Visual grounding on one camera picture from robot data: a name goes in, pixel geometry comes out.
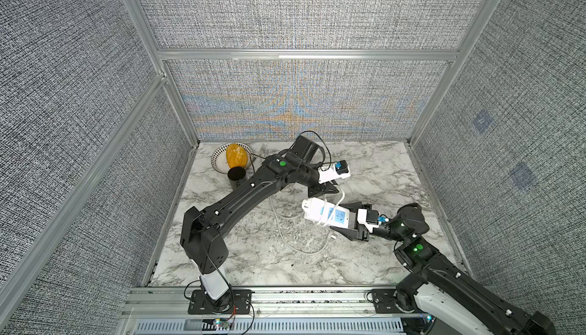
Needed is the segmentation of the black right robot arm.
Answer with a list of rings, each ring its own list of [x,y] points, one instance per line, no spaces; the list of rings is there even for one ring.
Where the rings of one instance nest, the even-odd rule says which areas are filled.
[[[422,208],[411,203],[388,218],[369,204],[354,202],[331,209],[347,222],[334,231],[349,240],[381,237],[395,242],[398,262],[409,272],[390,295],[372,296],[378,312],[428,313],[461,334],[554,334],[554,323],[544,314],[505,301],[467,275],[424,238],[430,227]]]

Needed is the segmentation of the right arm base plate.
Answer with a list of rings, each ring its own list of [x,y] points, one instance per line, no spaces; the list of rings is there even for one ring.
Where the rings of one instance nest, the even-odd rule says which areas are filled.
[[[373,289],[365,295],[366,300],[375,308],[379,315],[403,314],[423,316],[423,312],[415,302],[413,294],[401,289]]]

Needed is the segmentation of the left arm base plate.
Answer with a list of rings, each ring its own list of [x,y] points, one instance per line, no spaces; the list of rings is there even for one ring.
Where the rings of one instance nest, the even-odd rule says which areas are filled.
[[[189,315],[248,315],[253,292],[249,289],[228,290],[213,300],[204,290],[195,290],[189,300]]]

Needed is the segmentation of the white blue power strip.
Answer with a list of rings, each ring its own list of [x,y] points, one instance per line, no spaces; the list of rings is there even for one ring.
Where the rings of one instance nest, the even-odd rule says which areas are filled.
[[[349,210],[318,198],[302,202],[304,218],[324,227],[349,228]]]

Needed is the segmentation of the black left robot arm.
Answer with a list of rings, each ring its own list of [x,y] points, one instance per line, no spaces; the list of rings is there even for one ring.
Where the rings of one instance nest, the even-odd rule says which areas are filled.
[[[322,146],[299,135],[290,147],[265,157],[233,192],[201,211],[192,207],[184,214],[179,243],[198,267],[202,290],[214,306],[231,303],[231,286],[222,269],[229,254],[224,237],[246,214],[289,184],[307,187],[310,198],[339,192],[334,183],[319,181],[323,164],[311,162],[318,150],[324,158],[329,156]]]

